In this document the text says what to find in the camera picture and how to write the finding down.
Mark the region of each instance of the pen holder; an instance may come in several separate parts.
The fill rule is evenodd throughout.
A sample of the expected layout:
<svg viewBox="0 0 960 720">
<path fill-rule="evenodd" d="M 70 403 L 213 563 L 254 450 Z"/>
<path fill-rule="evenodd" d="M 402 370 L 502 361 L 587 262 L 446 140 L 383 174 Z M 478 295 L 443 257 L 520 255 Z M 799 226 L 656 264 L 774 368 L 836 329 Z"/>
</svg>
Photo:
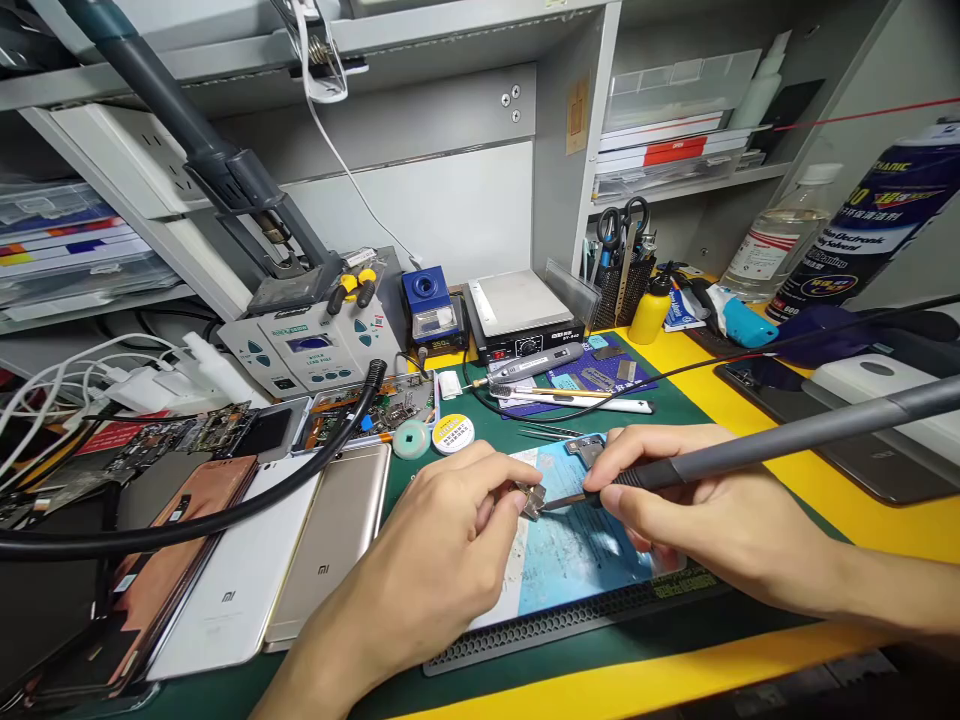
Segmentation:
<svg viewBox="0 0 960 720">
<path fill-rule="evenodd" d="M 637 312 L 640 298 L 647 292 L 650 284 L 650 274 L 657 264 L 657 258 L 651 255 L 646 260 L 639 260 L 630 265 L 627 271 L 627 287 L 623 294 L 623 306 L 620 316 L 615 317 L 617 309 L 617 293 L 620 291 L 620 266 L 600 268 L 597 271 L 597 287 L 600 289 L 600 304 L 593 318 L 593 329 L 609 330 L 610 328 L 629 325 Z"/>
</svg>

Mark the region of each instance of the spray can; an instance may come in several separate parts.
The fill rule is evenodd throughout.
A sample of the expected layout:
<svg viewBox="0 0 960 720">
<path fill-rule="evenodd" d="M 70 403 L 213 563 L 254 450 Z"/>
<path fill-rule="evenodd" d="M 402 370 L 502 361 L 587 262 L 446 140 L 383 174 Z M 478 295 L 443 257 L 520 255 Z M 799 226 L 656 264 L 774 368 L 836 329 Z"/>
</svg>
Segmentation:
<svg viewBox="0 0 960 720">
<path fill-rule="evenodd" d="M 941 119 L 897 140 L 820 232 L 767 307 L 789 320 L 858 295 L 960 189 L 960 122 Z"/>
</svg>

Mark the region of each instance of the red string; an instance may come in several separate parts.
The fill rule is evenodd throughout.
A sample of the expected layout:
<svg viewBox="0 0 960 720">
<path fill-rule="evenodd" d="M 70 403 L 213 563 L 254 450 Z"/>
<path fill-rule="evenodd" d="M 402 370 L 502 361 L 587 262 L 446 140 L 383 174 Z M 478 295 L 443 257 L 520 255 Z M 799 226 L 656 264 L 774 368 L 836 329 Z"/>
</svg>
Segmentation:
<svg viewBox="0 0 960 720">
<path fill-rule="evenodd" d="M 903 105 L 901 107 L 889 108 L 887 110 L 874 110 L 873 112 L 860 113 L 859 115 L 847 115 L 846 117 L 831 118 L 830 120 L 818 120 L 812 123 L 796 123 L 794 125 L 784 125 L 783 127 L 773 128 L 773 132 L 782 132 L 784 130 L 793 130 L 798 127 L 813 127 L 814 125 L 826 125 L 832 122 L 842 122 L 844 120 L 856 120 L 862 117 L 873 117 L 874 115 L 886 115 L 892 112 L 903 112 L 904 110 L 917 110 L 922 107 L 933 107 L 934 105 L 950 105 L 951 103 L 960 103 L 960 98 L 950 98 L 949 100 L 934 100 L 928 103 L 917 103 L 916 105 Z"/>
</svg>

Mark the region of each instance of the person's left hand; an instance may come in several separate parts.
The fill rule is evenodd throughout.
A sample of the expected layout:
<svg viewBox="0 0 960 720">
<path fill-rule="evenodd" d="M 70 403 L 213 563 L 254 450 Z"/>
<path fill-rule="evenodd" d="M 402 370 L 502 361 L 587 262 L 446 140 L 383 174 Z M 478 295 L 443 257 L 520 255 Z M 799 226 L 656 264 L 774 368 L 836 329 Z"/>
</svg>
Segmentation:
<svg viewBox="0 0 960 720">
<path fill-rule="evenodd" d="M 504 492 L 508 483 L 541 479 L 536 468 L 482 440 L 424 467 L 371 548 L 304 626 L 279 682 L 299 693 L 313 685 L 333 710 L 331 693 L 355 696 L 352 704 L 442 652 L 500 598 L 526 502 L 519 491 Z M 258 710 L 288 716 L 283 706 L 269 714 L 273 690 Z"/>
</svg>

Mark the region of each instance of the scissors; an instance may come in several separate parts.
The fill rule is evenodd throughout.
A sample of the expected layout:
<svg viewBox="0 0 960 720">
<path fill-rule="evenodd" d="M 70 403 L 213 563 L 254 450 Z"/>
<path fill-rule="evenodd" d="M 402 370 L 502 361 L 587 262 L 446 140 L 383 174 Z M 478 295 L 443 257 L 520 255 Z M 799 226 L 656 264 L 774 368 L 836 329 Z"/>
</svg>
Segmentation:
<svg viewBox="0 0 960 720">
<path fill-rule="evenodd" d="M 631 232 L 631 226 L 634 226 L 633 213 L 635 207 L 639 205 L 642 215 L 637 221 L 636 231 Z M 623 209 L 609 207 L 600 214 L 597 220 L 597 240 L 603 248 L 600 254 L 600 267 L 610 267 L 613 260 L 613 252 L 624 246 L 624 252 L 632 252 L 633 248 L 627 248 L 626 244 L 639 234 L 642 234 L 650 222 L 650 207 L 647 201 L 639 195 L 627 200 Z"/>
</svg>

